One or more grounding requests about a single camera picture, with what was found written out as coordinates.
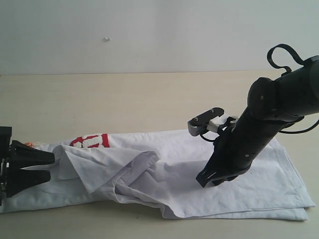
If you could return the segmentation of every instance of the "white towel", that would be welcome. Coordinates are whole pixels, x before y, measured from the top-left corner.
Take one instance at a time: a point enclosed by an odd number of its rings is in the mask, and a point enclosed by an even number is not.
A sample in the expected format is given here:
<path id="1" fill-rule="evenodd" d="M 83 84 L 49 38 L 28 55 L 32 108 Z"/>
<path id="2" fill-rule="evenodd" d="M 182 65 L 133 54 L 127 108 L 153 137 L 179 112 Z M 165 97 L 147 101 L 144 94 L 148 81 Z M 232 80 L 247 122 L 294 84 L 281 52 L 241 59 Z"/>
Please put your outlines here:
<path id="1" fill-rule="evenodd" d="M 205 188 L 195 177 L 210 158 L 213 145 L 187 130 L 94 134 L 37 148 L 54 152 L 56 163 L 29 169 L 50 170 L 51 181 L 5 199 L 0 212 L 113 200 L 159 208 L 167 219 L 305 221 L 305 208 L 315 206 L 276 139 L 247 173 Z"/>

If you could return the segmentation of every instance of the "wrinkled fabric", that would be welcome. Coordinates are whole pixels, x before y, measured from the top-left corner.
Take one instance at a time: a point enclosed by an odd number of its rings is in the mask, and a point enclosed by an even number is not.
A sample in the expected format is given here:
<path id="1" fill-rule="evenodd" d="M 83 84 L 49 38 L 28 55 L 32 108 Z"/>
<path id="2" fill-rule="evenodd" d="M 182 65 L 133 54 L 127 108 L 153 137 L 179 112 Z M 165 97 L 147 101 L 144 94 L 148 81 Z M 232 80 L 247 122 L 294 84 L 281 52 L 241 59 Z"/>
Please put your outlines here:
<path id="1" fill-rule="evenodd" d="M 113 200 L 159 208 L 166 219 L 304 221 L 308 219 L 305 208 L 315 206 L 276 139 L 244 175 L 202 188 L 195 178 L 213 152 L 212 143 L 189 135 L 187 130 L 107 136 L 107 147 L 85 148 L 74 139 L 39 146 L 53 152 L 56 163 L 29 170 L 46 168 L 51 181 L 5 199 L 1 212 Z"/>

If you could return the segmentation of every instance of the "table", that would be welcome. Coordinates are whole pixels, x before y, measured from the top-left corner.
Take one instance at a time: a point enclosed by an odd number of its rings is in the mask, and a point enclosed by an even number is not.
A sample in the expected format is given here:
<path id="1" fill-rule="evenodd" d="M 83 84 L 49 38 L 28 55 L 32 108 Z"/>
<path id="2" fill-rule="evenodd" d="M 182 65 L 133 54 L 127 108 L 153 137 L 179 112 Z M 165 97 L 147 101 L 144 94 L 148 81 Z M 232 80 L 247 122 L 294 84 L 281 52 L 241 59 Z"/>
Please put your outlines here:
<path id="1" fill-rule="evenodd" d="M 221 107 L 241 115 L 250 85 L 281 71 L 0 77 L 0 125 L 15 140 L 55 142 L 97 132 L 187 128 L 192 117 Z M 293 129 L 313 124 L 309 116 Z M 277 136 L 314 202 L 319 202 L 318 130 Z M 318 238 L 319 210 L 306 222 L 278 220 L 165 220 L 158 209 L 99 202 L 0 215 L 0 236 L 10 238 Z"/>

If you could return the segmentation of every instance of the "red logo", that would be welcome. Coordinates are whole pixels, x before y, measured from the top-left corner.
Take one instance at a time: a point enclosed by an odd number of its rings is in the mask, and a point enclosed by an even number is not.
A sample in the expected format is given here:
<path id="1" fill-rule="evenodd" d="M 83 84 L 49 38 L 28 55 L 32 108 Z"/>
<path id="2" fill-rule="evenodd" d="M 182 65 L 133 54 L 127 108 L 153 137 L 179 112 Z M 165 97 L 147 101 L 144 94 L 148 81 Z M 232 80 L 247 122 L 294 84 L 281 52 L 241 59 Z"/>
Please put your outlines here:
<path id="1" fill-rule="evenodd" d="M 109 139 L 107 133 L 87 135 L 78 137 L 70 143 L 70 146 L 76 148 L 109 148 Z"/>

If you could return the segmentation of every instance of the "wall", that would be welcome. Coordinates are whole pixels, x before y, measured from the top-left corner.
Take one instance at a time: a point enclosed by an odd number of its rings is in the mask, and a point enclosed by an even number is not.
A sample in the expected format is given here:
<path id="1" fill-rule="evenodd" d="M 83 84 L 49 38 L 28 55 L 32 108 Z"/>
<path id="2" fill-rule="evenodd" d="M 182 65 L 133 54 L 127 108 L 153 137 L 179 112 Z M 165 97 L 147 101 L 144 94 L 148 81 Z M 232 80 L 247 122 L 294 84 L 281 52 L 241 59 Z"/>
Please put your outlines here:
<path id="1" fill-rule="evenodd" d="M 316 0 L 0 0 L 0 74 L 269 69 L 278 43 L 319 54 L 318 12 Z"/>

